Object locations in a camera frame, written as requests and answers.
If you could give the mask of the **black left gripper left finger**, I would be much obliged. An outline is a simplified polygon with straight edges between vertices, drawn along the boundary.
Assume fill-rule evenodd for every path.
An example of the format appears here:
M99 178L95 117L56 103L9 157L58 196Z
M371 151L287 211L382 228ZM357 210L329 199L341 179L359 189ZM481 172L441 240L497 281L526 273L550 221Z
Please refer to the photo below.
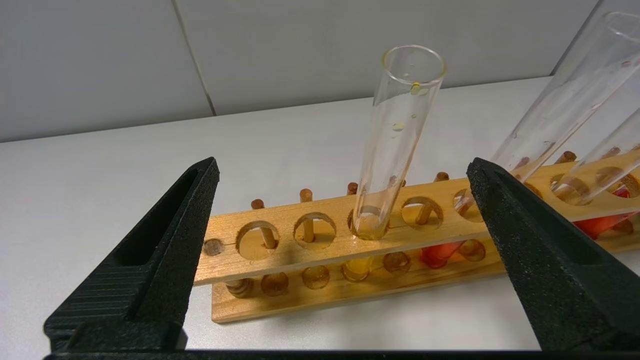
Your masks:
M53 351L169 351L183 331L220 171L190 166L46 319Z

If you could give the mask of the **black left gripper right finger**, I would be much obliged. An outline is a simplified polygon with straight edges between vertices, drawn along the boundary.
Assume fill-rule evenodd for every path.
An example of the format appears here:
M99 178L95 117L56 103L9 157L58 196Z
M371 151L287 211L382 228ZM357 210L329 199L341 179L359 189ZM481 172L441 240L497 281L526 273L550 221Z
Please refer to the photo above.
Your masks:
M637 351L639 276L503 167L466 174L541 349Z

